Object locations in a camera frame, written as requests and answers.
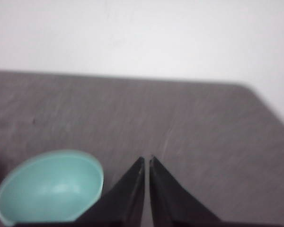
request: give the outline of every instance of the table surface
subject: table surface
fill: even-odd
[[[103,193],[155,155],[221,219],[284,224],[284,126],[246,87],[1,71],[0,182],[62,148],[99,159]]]

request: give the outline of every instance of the mint green bowl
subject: mint green bowl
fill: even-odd
[[[100,197],[101,164],[92,155],[58,150],[31,158],[0,185],[0,220],[18,222],[74,221]]]

